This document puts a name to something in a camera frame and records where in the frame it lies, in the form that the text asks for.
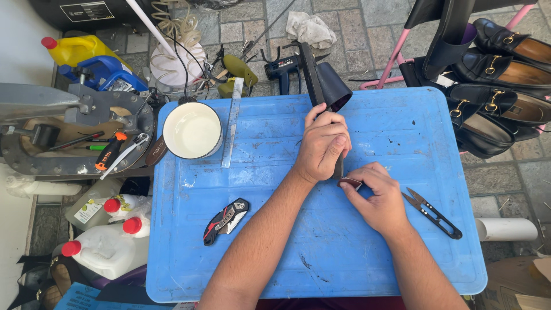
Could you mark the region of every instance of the left hand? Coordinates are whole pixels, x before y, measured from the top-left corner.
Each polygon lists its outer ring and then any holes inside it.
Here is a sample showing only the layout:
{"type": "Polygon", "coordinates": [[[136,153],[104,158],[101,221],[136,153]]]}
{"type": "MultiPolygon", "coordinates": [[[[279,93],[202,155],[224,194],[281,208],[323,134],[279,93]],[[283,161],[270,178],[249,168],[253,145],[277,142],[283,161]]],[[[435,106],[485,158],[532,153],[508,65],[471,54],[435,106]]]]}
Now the left hand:
{"type": "Polygon", "coordinates": [[[304,134],[293,166],[301,177],[316,184],[333,175],[337,158],[352,149],[344,116],[325,111],[326,104],[314,106],[304,119],[304,134]]]}

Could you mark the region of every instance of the blue plastic tabletop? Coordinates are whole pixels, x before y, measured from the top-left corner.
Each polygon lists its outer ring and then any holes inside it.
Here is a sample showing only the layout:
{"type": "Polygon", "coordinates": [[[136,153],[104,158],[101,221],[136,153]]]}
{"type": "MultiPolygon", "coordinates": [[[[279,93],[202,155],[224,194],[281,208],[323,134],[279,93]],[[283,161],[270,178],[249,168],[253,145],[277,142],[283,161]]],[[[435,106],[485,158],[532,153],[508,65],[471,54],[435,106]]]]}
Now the blue plastic tabletop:
{"type": "MultiPolygon", "coordinates": [[[[228,123],[230,99],[202,101],[228,123]]],[[[164,120],[177,106],[159,113],[164,120]]],[[[293,165],[311,109],[307,95],[243,98],[230,168],[223,146],[205,159],[170,151],[155,166],[147,292],[156,302],[198,301],[243,225],[293,165]],[[210,219],[237,198],[250,210],[231,234],[203,245],[210,219]]],[[[414,189],[463,232],[453,240],[408,202],[406,213],[434,259],[462,295],[486,286],[487,274],[444,95],[435,88],[362,90],[339,111],[353,149],[345,172],[378,161],[402,191],[414,189]]],[[[371,194],[362,186],[360,193],[371,194]]],[[[304,201],[274,275],[261,298],[399,295],[390,251],[336,187],[319,182],[304,201]]]]}

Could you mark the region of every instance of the rag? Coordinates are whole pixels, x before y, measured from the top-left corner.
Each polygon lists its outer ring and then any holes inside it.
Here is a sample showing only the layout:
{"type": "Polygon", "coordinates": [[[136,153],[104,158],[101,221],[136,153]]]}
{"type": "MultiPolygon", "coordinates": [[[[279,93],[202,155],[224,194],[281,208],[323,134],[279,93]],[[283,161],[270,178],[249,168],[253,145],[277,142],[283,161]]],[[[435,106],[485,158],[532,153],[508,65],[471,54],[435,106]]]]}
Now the rag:
{"type": "Polygon", "coordinates": [[[295,11],[289,12],[287,38],[306,42],[314,49],[328,49],[337,42],[335,32],[320,17],[295,11]]]}

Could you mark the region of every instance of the cardboard box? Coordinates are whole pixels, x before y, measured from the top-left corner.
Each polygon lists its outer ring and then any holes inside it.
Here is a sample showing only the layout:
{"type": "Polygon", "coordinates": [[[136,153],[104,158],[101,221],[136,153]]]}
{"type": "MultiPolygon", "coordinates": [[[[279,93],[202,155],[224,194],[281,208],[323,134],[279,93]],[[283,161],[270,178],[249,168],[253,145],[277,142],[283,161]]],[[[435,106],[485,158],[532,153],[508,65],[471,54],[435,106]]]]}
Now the cardboard box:
{"type": "Polygon", "coordinates": [[[528,307],[529,297],[521,297],[523,309],[516,295],[551,297],[551,258],[507,258],[487,265],[486,271],[488,285],[475,298],[477,310],[537,309],[528,307]]]}

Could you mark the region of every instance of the white pipe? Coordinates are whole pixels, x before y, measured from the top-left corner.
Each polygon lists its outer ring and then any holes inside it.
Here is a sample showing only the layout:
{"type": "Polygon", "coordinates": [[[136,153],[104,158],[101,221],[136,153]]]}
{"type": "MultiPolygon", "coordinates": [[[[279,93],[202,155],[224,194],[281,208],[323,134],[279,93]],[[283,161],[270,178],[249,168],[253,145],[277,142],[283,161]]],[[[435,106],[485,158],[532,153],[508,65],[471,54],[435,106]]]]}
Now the white pipe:
{"type": "Polygon", "coordinates": [[[475,218],[480,241],[532,241],[538,229],[525,218],[475,218]]]}
{"type": "Polygon", "coordinates": [[[166,49],[166,52],[168,52],[170,55],[176,57],[176,53],[174,53],[174,50],[170,47],[170,45],[166,42],[165,38],[161,35],[161,33],[155,28],[155,25],[149,20],[147,15],[143,12],[142,8],[139,7],[138,3],[136,3],[135,0],[126,0],[126,2],[130,5],[130,7],[134,10],[134,12],[140,17],[142,22],[147,26],[149,31],[155,36],[155,38],[161,43],[161,45],[166,49]]]}

